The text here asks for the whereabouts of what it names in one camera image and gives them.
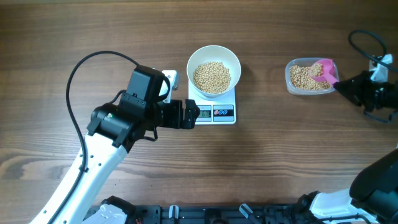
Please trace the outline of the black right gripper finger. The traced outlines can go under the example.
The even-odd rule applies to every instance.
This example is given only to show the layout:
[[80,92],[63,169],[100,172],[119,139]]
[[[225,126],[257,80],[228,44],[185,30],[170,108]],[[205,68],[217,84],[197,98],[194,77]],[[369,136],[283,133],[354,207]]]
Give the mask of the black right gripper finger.
[[363,105],[364,91],[360,86],[349,83],[335,83],[333,87],[338,93],[340,93],[343,97],[352,102],[354,105]]
[[362,93],[364,84],[370,79],[373,73],[373,71],[364,70],[353,78],[334,83],[333,88],[339,93]]

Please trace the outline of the pink plastic measuring scoop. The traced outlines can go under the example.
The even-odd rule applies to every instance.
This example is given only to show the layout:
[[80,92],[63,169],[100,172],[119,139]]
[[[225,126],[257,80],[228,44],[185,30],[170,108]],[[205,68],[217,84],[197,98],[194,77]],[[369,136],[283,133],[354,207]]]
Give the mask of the pink plastic measuring scoop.
[[338,82],[335,77],[335,64],[332,59],[324,58],[316,61],[308,70],[308,76],[318,83],[327,82],[331,86]]

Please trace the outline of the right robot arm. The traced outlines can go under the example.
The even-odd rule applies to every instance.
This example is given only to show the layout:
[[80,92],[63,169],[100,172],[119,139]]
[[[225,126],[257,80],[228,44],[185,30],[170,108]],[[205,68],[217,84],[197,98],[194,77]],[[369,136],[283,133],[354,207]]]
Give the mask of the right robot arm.
[[[337,82],[333,86],[344,97],[371,116],[374,109],[392,108],[397,113],[397,84],[371,80],[373,72]],[[333,193],[312,192],[294,205],[301,223],[341,223],[362,219],[367,223],[397,223],[397,150],[362,170],[351,187]]]

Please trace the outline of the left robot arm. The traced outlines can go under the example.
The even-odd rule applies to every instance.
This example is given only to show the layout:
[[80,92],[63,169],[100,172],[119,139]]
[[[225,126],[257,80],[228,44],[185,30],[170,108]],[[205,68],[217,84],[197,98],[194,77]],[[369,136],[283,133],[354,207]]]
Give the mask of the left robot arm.
[[93,111],[79,154],[33,223],[81,223],[134,143],[147,139],[146,131],[194,128],[199,107],[194,100],[166,102],[171,90],[162,72],[137,66],[119,104],[105,103]]

